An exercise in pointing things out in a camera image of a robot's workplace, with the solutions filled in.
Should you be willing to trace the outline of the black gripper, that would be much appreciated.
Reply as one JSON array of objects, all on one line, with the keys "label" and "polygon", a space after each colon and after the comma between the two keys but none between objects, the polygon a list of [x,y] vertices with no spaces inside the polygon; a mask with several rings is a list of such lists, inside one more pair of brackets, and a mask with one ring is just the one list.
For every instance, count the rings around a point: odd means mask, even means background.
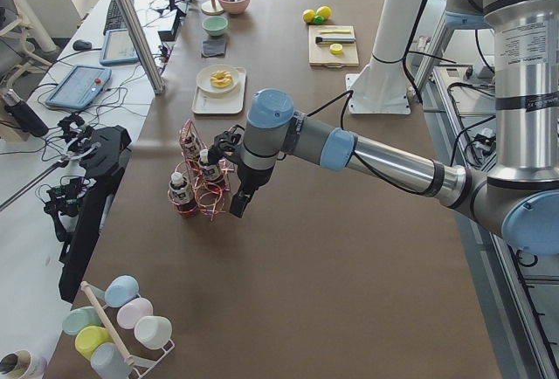
[{"label": "black gripper", "polygon": [[235,217],[242,217],[254,193],[264,183],[264,172],[238,165],[237,174],[240,185],[238,192],[231,199],[230,213]]}]

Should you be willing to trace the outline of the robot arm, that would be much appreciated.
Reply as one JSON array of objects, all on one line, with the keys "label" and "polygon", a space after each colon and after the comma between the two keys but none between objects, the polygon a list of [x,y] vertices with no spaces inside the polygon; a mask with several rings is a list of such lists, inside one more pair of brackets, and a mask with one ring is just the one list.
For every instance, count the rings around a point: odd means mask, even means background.
[{"label": "robot arm", "polygon": [[326,169],[370,173],[435,197],[510,246],[558,251],[558,0],[447,0],[448,13],[481,17],[494,31],[496,155],[487,172],[446,166],[311,119],[275,89],[256,93],[232,160],[241,216],[279,153]]}]

